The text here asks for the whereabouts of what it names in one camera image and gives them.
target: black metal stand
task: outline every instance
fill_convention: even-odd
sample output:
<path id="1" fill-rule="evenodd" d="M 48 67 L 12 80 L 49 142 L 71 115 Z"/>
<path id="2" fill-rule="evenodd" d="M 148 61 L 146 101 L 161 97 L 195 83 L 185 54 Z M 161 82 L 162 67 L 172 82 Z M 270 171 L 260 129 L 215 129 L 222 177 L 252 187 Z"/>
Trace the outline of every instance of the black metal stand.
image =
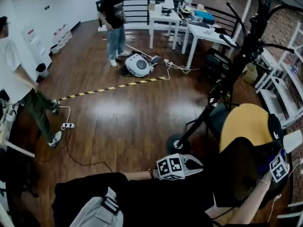
<path id="1" fill-rule="evenodd" d="M 235 56 L 232 68 L 230 69 L 229 74 L 226 78 L 217 82 L 217 84 L 211 89 L 209 93 L 209 101 L 205 110 L 201 113 L 201 115 L 193 122 L 194 123 L 189 130 L 184 134 L 175 134 L 172 135 L 167 141 L 167 151 L 170 154 L 174 153 L 188 153 L 190 151 L 190 144 L 188 142 L 188 138 L 197 130 L 197 128 L 206 121 L 209 117 L 210 113 L 213 111 L 215 107 L 217 107 L 217 103 L 222 96 L 225 96 L 228 92 L 228 89 L 232 88 L 238 77 L 241 75 L 245 66 L 254 61 L 259 54 L 263 52 L 262 48 L 264 47 L 275 47 L 282 50 L 289 51 L 294 53 L 293 49 L 289 49 L 287 47 L 283 47 L 277 44 L 264 44 L 261 41 L 261 37 L 264 34 L 264 31 L 267 27 L 268 21 L 270 17 L 277 12 L 279 9 L 291 9 L 303 12 L 303 9 L 297 8 L 290 5 L 281 5 L 273 10 L 270 10 L 272 0 L 265 0 L 263 3 L 261 0 L 259 2 L 258 13 L 255 17 L 250 19 L 251 28 L 250 32 L 247 34 L 245 30 L 245 26 L 241 21 L 239 15 L 235 12 L 230 3 L 227 3 L 227 6 L 232 10 L 237 19 L 239 20 L 243 35 L 244 42 L 242 47 L 234 46 L 231 44 L 224 35 L 220 35 L 220 38 L 223 39 L 229 46 L 240 49 L 240 52 L 237 56 Z"/>

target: sneaker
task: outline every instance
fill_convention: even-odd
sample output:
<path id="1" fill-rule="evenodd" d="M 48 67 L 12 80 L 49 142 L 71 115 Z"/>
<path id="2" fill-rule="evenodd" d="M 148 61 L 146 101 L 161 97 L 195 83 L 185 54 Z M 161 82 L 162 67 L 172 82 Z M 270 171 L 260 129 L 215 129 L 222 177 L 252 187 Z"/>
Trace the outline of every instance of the sneaker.
<path id="1" fill-rule="evenodd" d="M 118 54 L 118 55 L 119 56 L 129 56 L 129 55 L 131 55 L 131 53 L 128 51 L 123 51 L 121 54 Z"/>
<path id="2" fill-rule="evenodd" d="M 117 66 L 118 66 L 116 60 L 109 60 L 109 61 L 110 61 L 110 65 L 111 65 L 112 67 L 117 67 Z"/>
<path id="3" fill-rule="evenodd" d="M 59 113 L 59 104 L 56 99 L 53 100 L 54 105 L 56 105 L 55 109 L 52 110 L 53 114 L 57 115 Z"/>
<path id="4" fill-rule="evenodd" d="M 55 138 L 53 138 L 52 142 L 48 142 L 47 144 L 49 147 L 55 148 L 61 139 L 62 139 L 62 132 L 59 131 L 55 134 Z"/>

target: white t-shirt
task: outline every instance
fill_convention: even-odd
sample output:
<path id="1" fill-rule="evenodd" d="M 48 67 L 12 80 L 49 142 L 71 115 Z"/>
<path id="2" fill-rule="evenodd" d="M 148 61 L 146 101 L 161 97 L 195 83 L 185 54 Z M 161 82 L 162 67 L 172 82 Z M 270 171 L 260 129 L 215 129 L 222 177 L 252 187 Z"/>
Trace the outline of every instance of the white t-shirt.
<path id="1" fill-rule="evenodd" d="M 9 38 L 0 39 L 0 89 L 3 88 L 15 104 L 32 89 L 14 71 L 21 64 L 15 43 Z"/>

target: gray bag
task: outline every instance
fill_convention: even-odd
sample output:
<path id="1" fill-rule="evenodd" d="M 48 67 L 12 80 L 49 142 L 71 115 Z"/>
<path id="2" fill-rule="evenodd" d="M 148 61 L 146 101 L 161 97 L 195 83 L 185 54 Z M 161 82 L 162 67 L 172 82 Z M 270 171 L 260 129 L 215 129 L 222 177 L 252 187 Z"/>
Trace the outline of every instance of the gray bag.
<path id="1" fill-rule="evenodd" d="M 93 197 L 81 209 L 70 227 L 122 227 L 123 213 L 116 202 L 116 193 L 109 187 L 106 196 Z"/>

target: floor tape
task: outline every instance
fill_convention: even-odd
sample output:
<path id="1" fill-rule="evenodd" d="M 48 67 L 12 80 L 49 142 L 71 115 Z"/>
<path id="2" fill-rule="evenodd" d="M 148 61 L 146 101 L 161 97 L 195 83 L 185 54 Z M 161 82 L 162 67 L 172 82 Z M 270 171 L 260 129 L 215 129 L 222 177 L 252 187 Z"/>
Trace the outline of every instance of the floor tape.
<path id="1" fill-rule="evenodd" d="M 108 87 L 108 88 L 99 89 L 99 90 L 95 90 L 95 91 L 89 91 L 89 92 L 86 92 L 86 93 L 78 93 L 78 94 L 75 94 L 75 95 L 70 95 L 70 96 L 66 96 L 66 97 L 60 98 L 59 102 L 60 101 L 65 101 L 65 100 L 67 100 L 69 98 L 78 97 L 78 96 L 84 96 L 84 95 L 88 95 L 88 94 L 101 93 L 101 92 L 105 92 L 105 91 L 109 91 L 109 90 L 115 90 L 115 89 L 124 88 L 124 87 L 132 86 L 132 85 L 147 83 L 147 82 L 151 82 L 151 81 L 165 80 L 165 79 L 166 79 L 165 77 L 153 78 L 153 79 L 148 79 L 148 80 L 142 80 L 142 81 L 137 81 L 137 82 L 131 82 L 131 83 L 123 84 L 123 85 L 119 85 L 117 87 Z"/>

